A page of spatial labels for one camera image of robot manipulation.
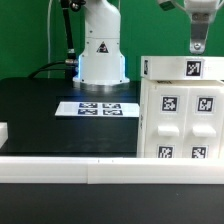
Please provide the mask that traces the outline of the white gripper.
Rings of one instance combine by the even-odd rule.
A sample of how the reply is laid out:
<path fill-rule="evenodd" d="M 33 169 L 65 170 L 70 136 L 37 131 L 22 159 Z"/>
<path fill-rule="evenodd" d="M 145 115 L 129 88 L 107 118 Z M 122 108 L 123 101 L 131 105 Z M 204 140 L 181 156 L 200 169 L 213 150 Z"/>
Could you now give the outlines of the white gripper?
<path fill-rule="evenodd" d="M 210 15 L 217 10 L 217 0 L 184 0 L 185 10 L 191 15 L 190 52 L 203 54 L 206 47 Z"/>

